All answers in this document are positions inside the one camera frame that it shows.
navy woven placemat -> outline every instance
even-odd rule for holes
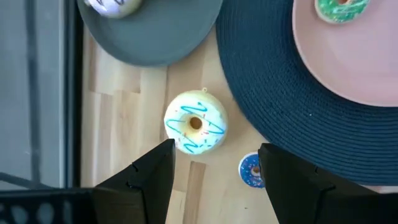
[[[233,96],[270,142],[359,184],[398,185],[398,108],[348,101],[303,64],[293,0],[225,0],[216,23]]]

green frosted donut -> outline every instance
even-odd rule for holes
[[[331,23],[344,23],[355,19],[368,6],[370,0],[315,0],[315,9],[321,19]]]

white donut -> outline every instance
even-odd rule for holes
[[[178,95],[166,110],[164,125],[177,149],[201,154],[224,141],[228,118],[223,105],[204,88]]]
[[[121,18],[134,12],[141,0],[85,0],[102,16]]]

gray floor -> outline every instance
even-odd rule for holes
[[[30,180],[32,142],[25,1],[0,7],[0,173]],[[40,181],[63,187],[61,1],[36,0]],[[21,189],[0,179],[0,190]]]

small blue donut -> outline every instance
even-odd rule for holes
[[[261,179],[259,155],[257,152],[251,152],[245,155],[239,163],[239,175],[243,182],[250,187],[264,188],[264,181]]]

